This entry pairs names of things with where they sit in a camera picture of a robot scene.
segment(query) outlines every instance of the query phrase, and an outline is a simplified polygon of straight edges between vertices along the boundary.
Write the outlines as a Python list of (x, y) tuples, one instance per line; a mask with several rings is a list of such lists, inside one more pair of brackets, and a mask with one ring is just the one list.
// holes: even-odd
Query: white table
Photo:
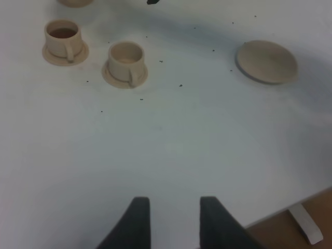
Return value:
[[(328, 0), (3, 0), (0, 247), (93, 249), (148, 196), (152, 248), (195, 249), (201, 196), (247, 226), (330, 187), (331, 12)], [(78, 66), (42, 57), (44, 25), (63, 17), (90, 48)], [(289, 48), (299, 80), (243, 76), (234, 55), (253, 39)], [(145, 49), (137, 89), (102, 78), (119, 40)]]

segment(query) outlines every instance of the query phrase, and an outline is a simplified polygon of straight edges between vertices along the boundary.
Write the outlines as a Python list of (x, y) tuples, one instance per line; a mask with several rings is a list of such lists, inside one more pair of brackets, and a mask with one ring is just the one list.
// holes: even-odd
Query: beige plate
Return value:
[(298, 76), (295, 57), (284, 47), (270, 41), (245, 43), (238, 51), (237, 63), (249, 76), (269, 84), (294, 81)]
[(89, 47), (88, 45), (83, 41), (83, 48), (82, 51), (75, 56), (74, 62), (69, 63), (69, 61), (66, 58), (60, 58), (52, 55), (46, 45), (43, 47), (43, 56), (44, 59), (47, 60), (49, 63), (56, 65), (56, 66), (74, 66), (81, 62), (83, 62), (88, 56), (89, 56)]
[[(129, 85), (129, 82), (118, 80), (110, 74), (110, 72), (108, 70), (108, 61), (103, 66), (102, 74), (103, 74), (104, 80), (107, 83), (109, 83), (110, 85), (112, 85), (116, 88), (120, 88), (120, 89), (131, 89), (131, 88), (133, 88)], [(144, 75), (140, 78), (140, 82), (139, 82), (138, 86), (136, 86), (136, 87), (139, 87), (140, 85), (142, 85), (146, 81), (147, 75), (148, 75), (147, 67), (146, 67), (146, 65), (144, 65)]]
[(67, 7), (70, 7), (70, 8), (80, 8), (80, 7), (84, 7), (84, 6), (91, 4), (94, 0), (80, 0), (80, 1), (72, 2), (72, 3), (70, 3), (69, 0), (58, 0), (58, 1), (59, 1), (59, 3), (65, 5)]

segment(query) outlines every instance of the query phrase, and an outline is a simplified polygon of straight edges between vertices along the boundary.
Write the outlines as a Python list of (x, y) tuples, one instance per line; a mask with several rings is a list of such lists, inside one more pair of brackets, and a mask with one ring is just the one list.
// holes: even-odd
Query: small cup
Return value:
[(134, 88), (146, 80), (143, 48), (131, 41), (121, 41), (108, 51), (109, 73), (117, 80), (128, 82)]
[(70, 20), (57, 19), (45, 26), (46, 48), (50, 54), (74, 62), (84, 46), (79, 26)]

